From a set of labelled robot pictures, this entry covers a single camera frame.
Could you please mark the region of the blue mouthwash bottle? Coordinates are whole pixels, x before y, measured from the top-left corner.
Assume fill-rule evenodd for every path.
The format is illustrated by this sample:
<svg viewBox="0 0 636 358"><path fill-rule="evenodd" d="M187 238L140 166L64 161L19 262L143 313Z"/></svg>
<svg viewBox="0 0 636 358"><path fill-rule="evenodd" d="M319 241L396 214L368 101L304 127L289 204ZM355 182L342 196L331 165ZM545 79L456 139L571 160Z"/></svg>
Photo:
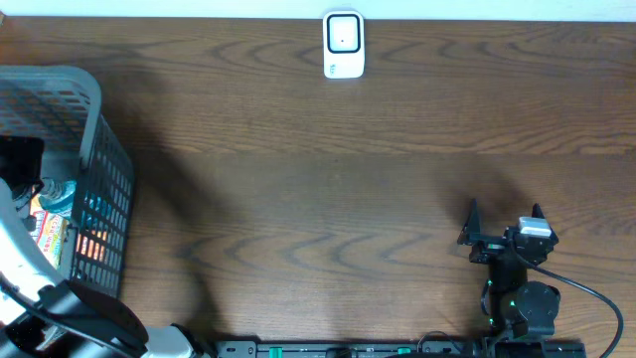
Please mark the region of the blue mouthwash bottle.
<svg viewBox="0 0 636 358"><path fill-rule="evenodd" d="M39 193L40 206L49 213L70 220L77 183L73 180L61 181L44 178L43 184L44 187Z"/></svg>

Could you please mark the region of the yellow snack bag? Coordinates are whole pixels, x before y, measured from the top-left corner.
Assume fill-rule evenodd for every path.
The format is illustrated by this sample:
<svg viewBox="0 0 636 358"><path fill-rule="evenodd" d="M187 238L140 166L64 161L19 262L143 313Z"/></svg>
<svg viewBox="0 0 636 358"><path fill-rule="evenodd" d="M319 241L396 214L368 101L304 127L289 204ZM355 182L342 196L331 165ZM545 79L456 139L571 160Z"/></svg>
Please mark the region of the yellow snack bag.
<svg viewBox="0 0 636 358"><path fill-rule="evenodd" d="M69 221L51 213L40 205L40 195L31 200L30 215L35 218L35 229L30 232L47 261L57 269L60 266Z"/></svg>

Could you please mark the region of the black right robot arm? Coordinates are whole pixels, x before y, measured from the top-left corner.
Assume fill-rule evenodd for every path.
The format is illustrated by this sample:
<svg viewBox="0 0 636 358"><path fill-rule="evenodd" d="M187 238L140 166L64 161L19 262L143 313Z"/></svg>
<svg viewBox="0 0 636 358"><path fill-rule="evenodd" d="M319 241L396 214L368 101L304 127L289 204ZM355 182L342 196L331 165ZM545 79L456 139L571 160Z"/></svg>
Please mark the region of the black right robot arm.
<svg viewBox="0 0 636 358"><path fill-rule="evenodd" d="M492 319L493 333L507 339L535 339L555 334L560 293L557 288L528 279L528 270L545 262L558 243L541 207L521 217L500 236L482 232L477 202L457 239L471 248L469 261L488 267L482 310Z"/></svg>

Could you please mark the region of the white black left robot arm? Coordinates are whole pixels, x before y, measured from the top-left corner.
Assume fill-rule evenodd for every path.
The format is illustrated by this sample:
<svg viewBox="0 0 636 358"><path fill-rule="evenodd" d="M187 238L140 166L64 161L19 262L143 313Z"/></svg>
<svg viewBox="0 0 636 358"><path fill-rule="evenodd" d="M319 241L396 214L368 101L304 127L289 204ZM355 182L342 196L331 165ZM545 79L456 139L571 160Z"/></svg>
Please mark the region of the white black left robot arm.
<svg viewBox="0 0 636 358"><path fill-rule="evenodd" d="M39 138L1 139L1 354L4 357L215 357L173 324L147 328L121 301L63 278L27 231L43 188Z"/></svg>

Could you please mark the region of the grey plastic shopping basket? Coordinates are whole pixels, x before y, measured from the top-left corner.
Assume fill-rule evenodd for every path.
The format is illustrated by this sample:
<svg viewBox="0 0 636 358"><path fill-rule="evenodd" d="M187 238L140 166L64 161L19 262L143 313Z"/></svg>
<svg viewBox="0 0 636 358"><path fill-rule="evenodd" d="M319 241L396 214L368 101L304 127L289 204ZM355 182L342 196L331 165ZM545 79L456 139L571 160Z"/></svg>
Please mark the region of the grey plastic shopping basket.
<svg viewBox="0 0 636 358"><path fill-rule="evenodd" d="M118 296L135 176L101 105L99 84L83 69L1 69L2 137L43 140L42 177L76 185L60 274Z"/></svg>

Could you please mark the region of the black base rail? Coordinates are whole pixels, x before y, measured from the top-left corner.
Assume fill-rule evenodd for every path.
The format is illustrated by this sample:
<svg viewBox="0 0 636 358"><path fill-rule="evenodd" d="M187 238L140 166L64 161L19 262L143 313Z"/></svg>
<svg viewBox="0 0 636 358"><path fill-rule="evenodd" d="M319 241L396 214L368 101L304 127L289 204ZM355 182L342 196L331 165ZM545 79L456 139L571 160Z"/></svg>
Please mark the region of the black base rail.
<svg viewBox="0 0 636 358"><path fill-rule="evenodd" d="M428 340L422 343L255 342L215 343L219 358L586 358L584 345L564 342L485 342Z"/></svg>

